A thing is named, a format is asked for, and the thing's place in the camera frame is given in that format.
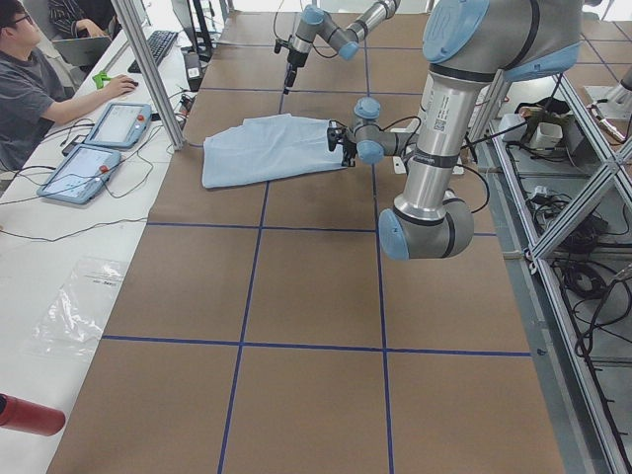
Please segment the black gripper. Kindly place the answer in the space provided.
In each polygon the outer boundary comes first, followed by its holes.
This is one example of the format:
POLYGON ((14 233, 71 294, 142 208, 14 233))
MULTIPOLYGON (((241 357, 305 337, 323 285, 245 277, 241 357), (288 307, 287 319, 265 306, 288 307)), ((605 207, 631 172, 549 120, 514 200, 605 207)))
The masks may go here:
POLYGON ((307 61, 307 53, 298 51, 296 49, 291 49, 287 55, 287 62, 289 64, 289 70, 285 74, 284 83, 283 83, 283 92, 288 94, 291 88, 294 85, 297 71, 299 68, 305 66, 307 61))
POLYGON ((356 165, 356 142, 353 134, 347 129, 343 134, 343 167, 354 167, 356 165))

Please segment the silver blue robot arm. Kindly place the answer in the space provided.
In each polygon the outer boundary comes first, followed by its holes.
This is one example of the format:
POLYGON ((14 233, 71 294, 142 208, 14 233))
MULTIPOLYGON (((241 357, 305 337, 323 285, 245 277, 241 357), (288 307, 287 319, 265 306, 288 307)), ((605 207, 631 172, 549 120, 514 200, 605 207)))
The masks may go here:
POLYGON ((429 62, 426 114, 417 135, 379 127, 380 105, 356 103, 353 124, 329 145, 343 162, 373 164, 412 145, 402 194, 378 219, 383 252, 393 260, 443 259, 470 243, 474 221, 449 181, 483 87, 498 71, 508 82, 547 77, 572 67, 582 30, 580 1, 441 1, 423 36, 429 62))
POLYGON ((297 72, 304 67, 317 37, 330 46, 344 60, 351 60, 359 49, 359 43, 379 24, 391 19, 401 2, 396 0, 375 1, 362 15, 346 28, 340 27, 331 15, 314 5, 307 5, 301 13, 295 32, 288 39, 277 39, 275 53, 283 48, 288 51, 287 70, 283 93, 293 87, 297 72))

